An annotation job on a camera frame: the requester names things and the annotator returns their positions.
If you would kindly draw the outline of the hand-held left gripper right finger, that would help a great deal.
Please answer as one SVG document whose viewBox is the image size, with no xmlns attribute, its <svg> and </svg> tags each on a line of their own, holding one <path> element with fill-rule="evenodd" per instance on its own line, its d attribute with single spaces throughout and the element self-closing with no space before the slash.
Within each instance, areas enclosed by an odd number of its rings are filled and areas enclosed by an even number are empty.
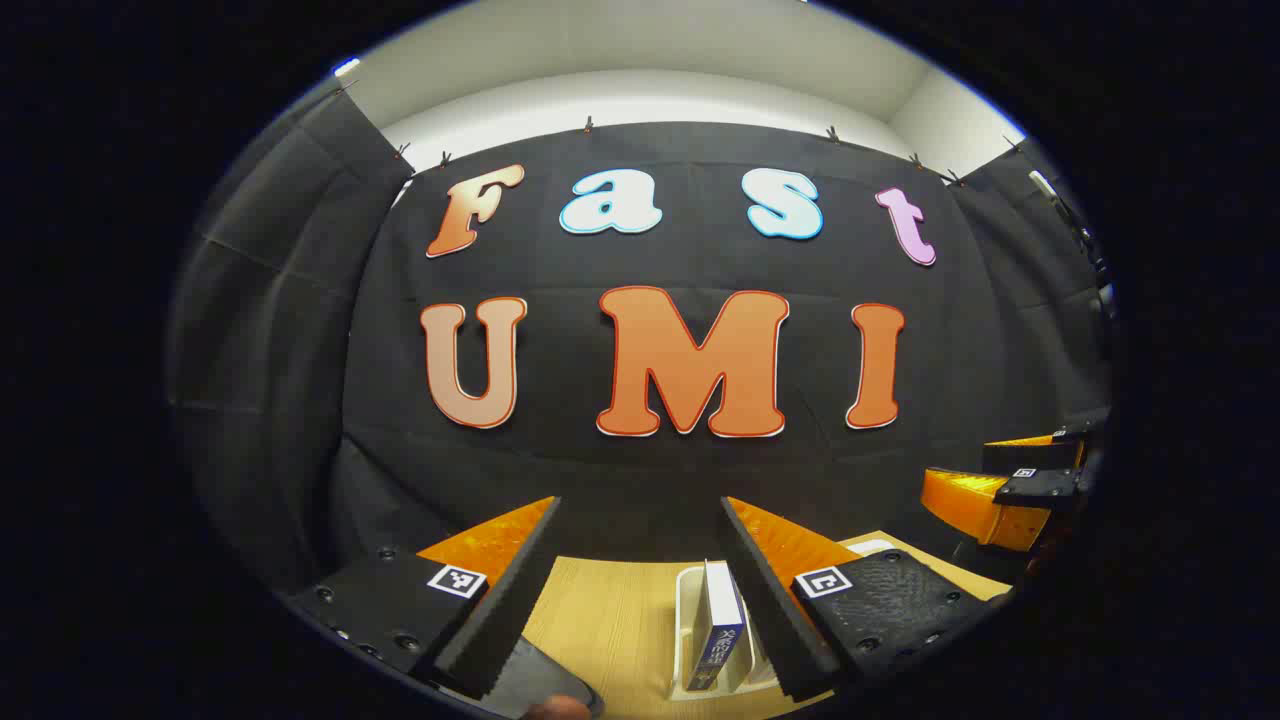
<svg viewBox="0 0 1280 720">
<path fill-rule="evenodd" d="M 983 600 L 906 550 L 856 553 L 739 498 L 719 505 L 724 560 L 781 691 L 796 701 L 887 685 L 1009 601 Z"/>
</svg>

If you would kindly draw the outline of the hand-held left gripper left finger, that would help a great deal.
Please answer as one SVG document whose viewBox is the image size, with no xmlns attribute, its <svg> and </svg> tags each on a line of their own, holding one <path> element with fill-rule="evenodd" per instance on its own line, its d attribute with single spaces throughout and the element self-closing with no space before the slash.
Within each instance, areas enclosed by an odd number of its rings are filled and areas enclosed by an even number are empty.
<svg viewBox="0 0 1280 720">
<path fill-rule="evenodd" d="M 422 550 L 384 546 L 288 602 L 393 673 L 480 700 L 553 569 L 561 505 L 540 498 Z"/>
</svg>

